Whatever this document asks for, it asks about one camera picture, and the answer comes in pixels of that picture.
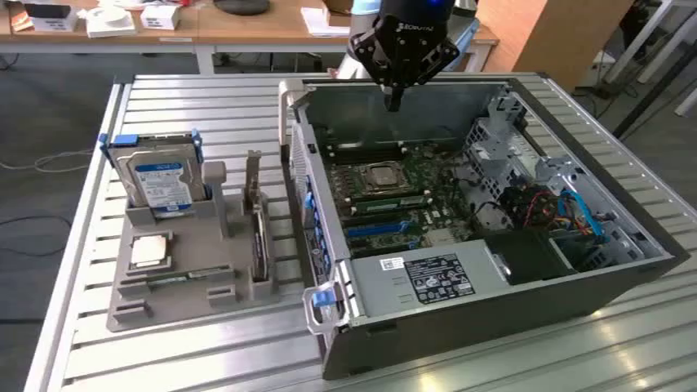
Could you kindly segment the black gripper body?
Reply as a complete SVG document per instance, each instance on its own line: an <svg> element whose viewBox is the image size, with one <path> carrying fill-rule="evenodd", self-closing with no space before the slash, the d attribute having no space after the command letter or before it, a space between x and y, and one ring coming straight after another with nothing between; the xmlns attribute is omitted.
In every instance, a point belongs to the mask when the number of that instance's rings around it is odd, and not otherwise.
<svg viewBox="0 0 697 392"><path fill-rule="evenodd" d="M456 58L448 37L455 3L445 0L384 1L379 12L379 45L389 87L427 83Z"/></svg>

